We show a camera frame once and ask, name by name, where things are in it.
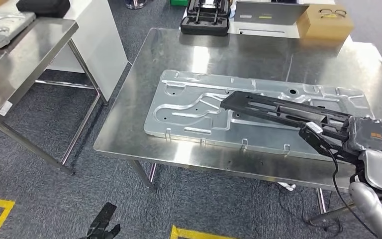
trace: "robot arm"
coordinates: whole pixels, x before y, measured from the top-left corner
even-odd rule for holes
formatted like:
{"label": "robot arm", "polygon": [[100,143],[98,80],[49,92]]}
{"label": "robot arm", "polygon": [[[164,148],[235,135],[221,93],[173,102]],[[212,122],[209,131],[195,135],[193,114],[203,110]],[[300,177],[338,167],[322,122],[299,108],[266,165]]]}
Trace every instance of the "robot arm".
{"label": "robot arm", "polygon": [[360,182],[349,185],[349,194],[357,208],[370,222],[377,236],[382,239],[382,203],[377,194],[371,187]]}
{"label": "robot arm", "polygon": [[377,196],[382,194],[381,120],[240,91],[229,95],[220,106],[297,127],[299,136],[319,154],[355,165],[351,197],[382,239],[382,204]]}

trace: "gray carpet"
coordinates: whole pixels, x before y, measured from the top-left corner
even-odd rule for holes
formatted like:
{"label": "gray carpet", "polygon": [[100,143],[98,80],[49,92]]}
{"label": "gray carpet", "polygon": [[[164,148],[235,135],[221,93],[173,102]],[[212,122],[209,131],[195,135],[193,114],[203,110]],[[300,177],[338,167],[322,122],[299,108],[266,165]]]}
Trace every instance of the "gray carpet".
{"label": "gray carpet", "polygon": [[[121,0],[109,3],[130,61],[135,59],[151,27],[177,28],[184,12],[183,7],[171,7],[165,1],[151,1],[136,11],[127,10]],[[359,12],[370,9],[368,5],[357,7],[362,10],[348,8]],[[360,15],[354,15],[354,21],[364,26]],[[362,31],[355,31],[353,38],[369,39]],[[158,191],[152,193],[126,161],[95,152],[93,142],[128,70],[129,66],[109,106],[95,111],[74,149],[68,164],[75,169],[75,176],[51,168],[0,133],[0,199],[15,201],[0,230],[0,239],[85,236],[105,202],[118,205],[111,226],[121,224],[119,239],[166,239],[172,225],[241,239],[333,236],[332,232],[301,221],[302,210],[304,218],[318,212],[314,189],[297,187],[296,192],[283,191],[279,197],[279,188],[273,183],[159,166],[155,182]],[[46,71],[41,78],[85,80],[82,74],[55,71]],[[61,157],[93,98],[94,94],[87,90],[34,85],[6,122],[55,157]],[[325,194],[328,200],[330,192]],[[330,207],[339,206],[334,193]],[[342,217],[341,221],[344,230],[336,238],[372,238],[353,216]]]}

